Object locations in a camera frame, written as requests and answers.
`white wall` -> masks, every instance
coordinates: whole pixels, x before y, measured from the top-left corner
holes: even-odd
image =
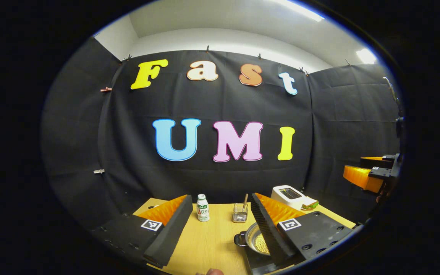
[[[94,38],[119,60],[127,58],[132,45],[138,42],[128,15],[104,27]]]
[[[129,53],[136,57],[173,50],[206,50],[207,45],[210,46],[210,50],[221,52],[252,56],[260,54],[262,59],[294,68],[303,67],[303,70],[309,73],[332,68],[313,54],[280,40],[250,32],[219,28],[181,29],[141,37],[129,48]]]

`ceiling light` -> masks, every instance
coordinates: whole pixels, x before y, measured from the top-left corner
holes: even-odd
[[[365,64],[374,64],[374,61],[376,61],[376,57],[368,49],[359,50],[356,52],[356,54],[359,56],[361,61]]]
[[[285,7],[288,7],[292,9],[293,11],[296,11],[300,14],[303,14],[306,17],[309,17],[317,22],[320,22],[322,19],[325,19],[321,17],[320,15],[316,14],[315,12],[312,12],[311,10],[307,10],[304,7],[301,7],[293,2],[290,2],[288,0],[271,0],[272,2],[276,2],[280,5],[283,5]]]

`blue letter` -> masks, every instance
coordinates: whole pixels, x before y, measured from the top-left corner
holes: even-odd
[[[280,73],[278,76],[283,79],[283,84],[288,94],[298,94],[298,91],[296,89],[293,89],[293,86],[291,85],[291,82],[295,83],[295,80],[293,79],[293,77],[290,77],[289,73]]]
[[[171,130],[176,122],[174,120],[155,120],[152,127],[155,128],[155,147],[157,153],[166,160],[173,162],[182,162],[188,160],[196,153],[197,139],[196,130],[201,124],[201,120],[196,118],[187,118],[181,121],[181,125],[186,128],[186,147],[181,150],[175,150],[171,144]]]

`pot handle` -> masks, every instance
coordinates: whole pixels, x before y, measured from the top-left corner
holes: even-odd
[[[238,246],[247,246],[246,244],[246,232],[242,231],[234,236],[234,243]]]

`wire mesh cup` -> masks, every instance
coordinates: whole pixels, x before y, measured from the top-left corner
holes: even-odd
[[[234,214],[232,216],[232,221],[234,223],[245,223],[248,219],[249,205],[246,204],[246,207],[243,209],[244,203],[237,202],[234,204]]]

